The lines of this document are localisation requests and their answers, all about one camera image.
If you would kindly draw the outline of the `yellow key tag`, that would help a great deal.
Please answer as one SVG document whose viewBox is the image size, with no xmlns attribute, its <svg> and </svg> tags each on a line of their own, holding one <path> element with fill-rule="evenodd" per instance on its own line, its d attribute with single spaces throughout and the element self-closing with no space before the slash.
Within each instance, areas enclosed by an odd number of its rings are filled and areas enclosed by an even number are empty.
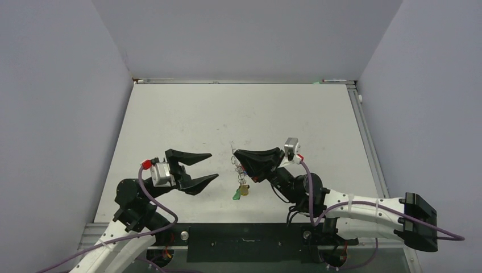
<svg viewBox="0 0 482 273">
<path fill-rule="evenodd" d="M 250 186 L 248 184 L 241 185 L 239 187 L 239 194 L 241 196 L 247 196 L 249 194 L 249 188 Z"/>
</svg>

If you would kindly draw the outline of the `green key tag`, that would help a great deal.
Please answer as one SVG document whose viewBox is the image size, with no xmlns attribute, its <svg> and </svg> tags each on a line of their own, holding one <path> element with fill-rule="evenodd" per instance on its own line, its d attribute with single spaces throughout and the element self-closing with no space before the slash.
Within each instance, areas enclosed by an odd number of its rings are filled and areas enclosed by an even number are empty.
<svg viewBox="0 0 482 273">
<path fill-rule="evenodd" d="M 240 197 L 241 197 L 240 192 L 236 191 L 235 194 L 233 195 L 232 199 L 236 201 L 236 200 L 239 200 Z"/>
</svg>

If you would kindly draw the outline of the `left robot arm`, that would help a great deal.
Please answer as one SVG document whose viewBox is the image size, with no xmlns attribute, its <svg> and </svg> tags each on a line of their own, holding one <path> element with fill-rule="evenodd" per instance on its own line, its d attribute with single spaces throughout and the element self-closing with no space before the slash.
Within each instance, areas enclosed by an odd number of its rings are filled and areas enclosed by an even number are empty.
<svg viewBox="0 0 482 273">
<path fill-rule="evenodd" d="M 122 272 L 148 246 L 165 243 L 178 215 L 157 197 L 172 190 L 191 196 L 201 193 L 219 175 L 192 178 L 185 167 L 211 156 L 169 149 L 163 159 L 143 161 L 136 179 L 124 179 L 117 185 L 114 201 L 118 210 L 96 243 L 80 251 L 81 260 L 71 271 Z"/>
</svg>

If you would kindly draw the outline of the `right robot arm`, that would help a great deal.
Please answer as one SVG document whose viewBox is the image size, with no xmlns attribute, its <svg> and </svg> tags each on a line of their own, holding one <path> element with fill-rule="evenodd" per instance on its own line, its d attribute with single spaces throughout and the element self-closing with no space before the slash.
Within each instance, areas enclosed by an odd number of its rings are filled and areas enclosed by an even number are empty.
<svg viewBox="0 0 482 273">
<path fill-rule="evenodd" d="M 363 197 L 323 186 L 312 172 L 294 176 L 286 168 L 299 164 L 300 154 L 273 148 L 266 151 L 235 150 L 243 174 L 253 182 L 267 181 L 275 193 L 293 204 L 297 213 L 309 217 L 328 243 L 341 238 L 386 238 L 415 250 L 438 251 L 437 211 L 420 195 L 407 192 L 400 198 Z"/>
</svg>

